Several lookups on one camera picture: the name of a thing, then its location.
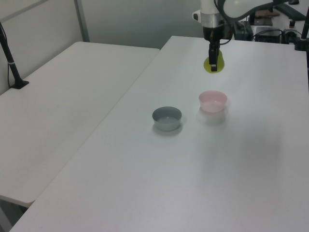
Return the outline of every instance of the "white surface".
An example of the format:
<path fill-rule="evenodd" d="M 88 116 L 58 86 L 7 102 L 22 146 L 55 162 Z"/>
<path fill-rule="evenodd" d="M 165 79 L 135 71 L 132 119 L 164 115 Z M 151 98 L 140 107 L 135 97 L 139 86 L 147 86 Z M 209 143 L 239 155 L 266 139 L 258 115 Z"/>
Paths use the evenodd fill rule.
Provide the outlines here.
<path fill-rule="evenodd" d="M 172 37 L 12 232 L 307 232 L 306 54 L 231 41 L 208 74 L 206 48 Z M 208 89 L 225 116 L 199 110 Z M 153 128 L 164 105 L 181 129 Z"/>
<path fill-rule="evenodd" d="M 80 0 L 91 42 L 161 49 L 172 35 L 203 37 L 200 0 Z"/>
<path fill-rule="evenodd" d="M 23 79 L 73 43 L 82 41 L 74 0 L 49 0 L 2 25 Z M 7 89 L 7 60 L 0 48 L 0 94 Z"/>
<path fill-rule="evenodd" d="M 224 4 L 224 12 L 231 18 L 238 18 L 248 13 L 255 7 L 272 2 L 273 0 L 226 0 Z"/>
<path fill-rule="evenodd" d="M 0 0 L 0 20 L 40 1 L 41 0 Z"/>
<path fill-rule="evenodd" d="M 0 198 L 30 206 L 158 53 L 75 43 L 0 97 Z"/>

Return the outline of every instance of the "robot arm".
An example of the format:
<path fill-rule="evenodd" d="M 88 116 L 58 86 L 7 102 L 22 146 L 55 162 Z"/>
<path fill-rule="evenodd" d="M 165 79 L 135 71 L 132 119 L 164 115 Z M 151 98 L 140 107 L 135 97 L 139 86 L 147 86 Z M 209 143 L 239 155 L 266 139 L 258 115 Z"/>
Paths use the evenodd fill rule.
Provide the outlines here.
<path fill-rule="evenodd" d="M 204 38 L 210 42 L 209 64 L 217 71 L 220 40 L 224 37 L 225 23 L 243 19 L 251 13 L 268 9 L 288 0 L 201 0 L 201 8 L 192 14 L 203 26 Z"/>

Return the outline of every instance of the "black stand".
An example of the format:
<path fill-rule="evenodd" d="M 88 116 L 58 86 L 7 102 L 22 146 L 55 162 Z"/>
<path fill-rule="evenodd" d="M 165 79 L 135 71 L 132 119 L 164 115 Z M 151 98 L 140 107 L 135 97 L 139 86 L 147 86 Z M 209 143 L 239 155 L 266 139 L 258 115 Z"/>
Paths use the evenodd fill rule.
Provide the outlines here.
<path fill-rule="evenodd" d="M 16 89 L 21 89 L 22 87 L 26 86 L 29 84 L 29 81 L 24 81 L 20 78 L 20 75 L 18 73 L 17 67 L 15 65 L 15 62 L 13 60 L 11 51 L 8 46 L 8 42 L 6 40 L 6 36 L 4 35 L 4 31 L 2 31 L 2 25 L 0 23 L 0 43 L 3 48 L 3 51 L 5 53 L 6 59 L 8 61 L 8 64 L 12 70 L 14 79 L 15 79 L 15 84 L 11 86 L 11 88 L 16 88 Z"/>
<path fill-rule="evenodd" d="M 303 32 L 301 33 L 301 37 L 298 38 L 297 41 L 296 41 L 296 45 L 295 45 L 296 51 L 309 52 L 309 49 L 308 49 L 309 39 L 307 39 L 308 30 L 309 30 L 309 7 L 308 7 L 306 19 L 305 19 Z"/>

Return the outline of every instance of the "bowl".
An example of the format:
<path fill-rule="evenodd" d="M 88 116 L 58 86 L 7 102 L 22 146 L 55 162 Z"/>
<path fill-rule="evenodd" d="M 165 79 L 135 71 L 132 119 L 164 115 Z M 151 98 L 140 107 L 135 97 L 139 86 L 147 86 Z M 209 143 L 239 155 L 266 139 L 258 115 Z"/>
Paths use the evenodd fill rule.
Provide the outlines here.
<path fill-rule="evenodd" d="M 172 131 L 179 127 L 182 113 L 179 109 L 164 106 L 153 112 L 154 125 L 161 131 Z"/>
<path fill-rule="evenodd" d="M 199 103 L 203 111 L 217 113 L 224 109 L 227 96 L 217 90 L 209 90 L 199 95 Z"/>

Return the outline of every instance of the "pink bowl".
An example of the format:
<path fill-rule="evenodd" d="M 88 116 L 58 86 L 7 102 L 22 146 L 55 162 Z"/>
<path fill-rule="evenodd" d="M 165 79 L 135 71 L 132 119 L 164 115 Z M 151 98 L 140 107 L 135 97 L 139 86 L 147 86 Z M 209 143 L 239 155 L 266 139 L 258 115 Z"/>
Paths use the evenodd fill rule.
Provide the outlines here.
<path fill-rule="evenodd" d="M 224 109 L 227 96 L 220 91 L 209 90 L 199 95 L 202 110 L 208 113 L 217 113 Z"/>

